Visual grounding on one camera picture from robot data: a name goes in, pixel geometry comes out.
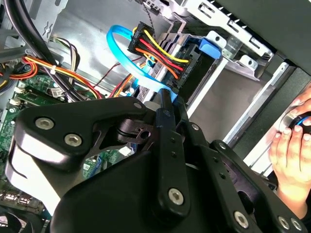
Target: orange wire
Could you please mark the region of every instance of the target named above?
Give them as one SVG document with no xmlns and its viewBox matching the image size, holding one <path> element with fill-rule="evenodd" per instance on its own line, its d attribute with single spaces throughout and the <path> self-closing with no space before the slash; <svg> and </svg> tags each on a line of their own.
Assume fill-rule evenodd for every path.
<svg viewBox="0 0 311 233">
<path fill-rule="evenodd" d="M 131 79 L 133 78 L 133 75 L 130 75 L 130 77 L 128 77 L 128 79 L 123 83 L 123 85 L 120 87 L 120 89 L 118 90 L 118 92 L 114 95 L 114 97 L 118 97 L 119 94 L 121 93 L 121 91 L 124 89 L 124 87 L 131 81 Z"/>
<path fill-rule="evenodd" d="M 142 53 L 145 53 L 145 54 L 147 54 L 147 55 L 150 55 L 150 56 L 154 57 L 158 62 L 160 62 L 163 66 L 165 66 L 166 69 L 167 69 L 170 73 L 172 73 L 172 75 L 174 76 L 174 78 L 178 79 L 177 74 L 176 74 L 171 68 L 169 68 L 167 65 L 165 65 L 163 62 L 161 62 L 161 61 L 158 59 L 158 57 L 156 57 L 154 54 L 151 54 L 151 53 L 149 53 L 149 52 L 147 52 L 147 51 L 145 51 L 145 50 L 141 50 L 141 49 L 139 49 L 139 48 L 136 48 L 136 50 L 137 50 L 138 52 L 142 52 Z"/>
</svg>

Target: gray metal panel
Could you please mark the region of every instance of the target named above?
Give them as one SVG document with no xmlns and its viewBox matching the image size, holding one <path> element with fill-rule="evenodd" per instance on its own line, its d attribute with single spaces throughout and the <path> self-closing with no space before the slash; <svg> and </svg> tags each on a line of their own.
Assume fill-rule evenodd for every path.
<svg viewBox="0 0 311 233">
<path fill-rule="evenodd" d="M 274 48 L 311 74 L 311 2 L 217 0 Z"/>
</svg>

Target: hex bolt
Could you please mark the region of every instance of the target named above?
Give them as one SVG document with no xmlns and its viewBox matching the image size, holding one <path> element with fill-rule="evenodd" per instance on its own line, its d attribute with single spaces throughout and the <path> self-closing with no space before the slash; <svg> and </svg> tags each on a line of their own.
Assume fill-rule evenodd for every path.
<svg viewBox="0 0 311 233">
<path fill-rule="evenodd" d="M 72 147 L 78 147 L 82 144 L 82 138 L 76 134 L 70 133 L 65 136 L 65 143 Z"/>
<path fill-rule="evenodd" d="M 42 130 L 50 130 L 54 127 L 54 122 L 51 119 L 48 119 L 46 117 L 38 118 L 35 121 L 35 125 Z"/>
<path fill-rule="evenodd" d="M 134 106 L 139 108 L 139 109 L 142 108 L 142 106 L 139 103 L 134 103 Z"/>
<path fill-rule="evenodd" d="M 182 205 L 184 203 L 183 194 L 176 188 L 169 190 L 169 198 L 175 205 Z"/>
<path fill-rule="evenodd" d="M 239 211 L 236 211 L 234 212 L 234 218 L 241 227 L 243 227 L 244 229 L 248 228 L 249 224 L 244 214 L 242 214 Z"/>
<path fill-rule="evenodd" d="M 285 218 L 279 216 L 279 217 L 278 217 L 278 221 L 281 223 L 282 227 L 284 227 L 284 228 L 287 229 L 287 230 L 290 229 L 290 225 L 289 225 L 288 222 L 285 220 Z"/>
<path fill-rule="evenodd" d="M 219 146 L 220 146 L 220 148 L 221 148 L 221 149 L 224 149 L 224 150 L 226 149 L 225 144 L 224 144 L 224 143 L 222 143 L 222 142 L 221 142 L 221 143 L 219 143 Z"/>
<path fill-rule="evenodd" d="M 195 124 L 193 124 L 192 127 L 193 127 L 194 130 L 196 130 L 196 131 L 198 131 L 198 130 L 200 129 L 199 126 L 197 126 L 197 125 L 195 125 Z"/>
</svg>

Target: black wire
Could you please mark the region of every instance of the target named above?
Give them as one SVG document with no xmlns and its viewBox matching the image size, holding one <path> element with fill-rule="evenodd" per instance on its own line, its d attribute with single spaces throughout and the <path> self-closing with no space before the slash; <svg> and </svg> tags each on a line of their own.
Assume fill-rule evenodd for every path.
<svg viewBox="0 0 311 233">
<path fill-rule="evenodd" d="M 76 61 L 76 66 L 75 66 L 75 68 L 74 68 L 74 71 L 77 71 L 78 66 L 79 66 L 79 64 L 80 64 L 80 60 L 81 60 L 80 54 L 78 53 L 78 50 L 77 50 L 77 47 L 75 47 L 72 43 L 70 43 L 68 40 L 66 40 L 66 39 L 64 39 L 64 38 L 60 38 L 60 37 L 59 37 L 59 39 L 64 40 L 65 42 L 67 42 L 67 43 L 69 44 L 69 46 L 68 46 L 67 44 L 62 43 L 62 42 L 60 41 L 60 42 L 62 43 L 62 45 L 64 45 L 67 49 L 70 50 L 71 60 L 72 60 L 72 51 L 71 51 L 71 49 L 75 50 L 75 53 L 76 53 L 76 55 L 77 55 L 77 61 Z"/>
<path fill-rule="evenodd" d="M 5 10 L 10 18 L 11 23 L 18 34 L 25 41 L 27 46 L 41 59 L 56 64 L 51 52 L 45 45 L 40 34 L 34 27 L 23 0 L 4 0 Z M 46 73 L 55 81 L 55 83 L 68 95 L 72 101 L 80 101 L 83 98 L 74 90 L 64 75 L 52 75 L 48 68 L 44 68 Z"/>
</svg>

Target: electronic component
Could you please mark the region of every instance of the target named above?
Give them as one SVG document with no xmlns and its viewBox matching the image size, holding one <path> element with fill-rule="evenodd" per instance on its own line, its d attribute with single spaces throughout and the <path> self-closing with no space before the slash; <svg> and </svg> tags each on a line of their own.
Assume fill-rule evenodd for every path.
<svg viewBox="0 0 311 233">
<path fill-rule="evenodd" d="M 19 106 L 21 104 L 21 101 L 20 99 L 14 98 L 14 99 L 10 99 L 9 103 L 14 106 Z"/>
</svg>

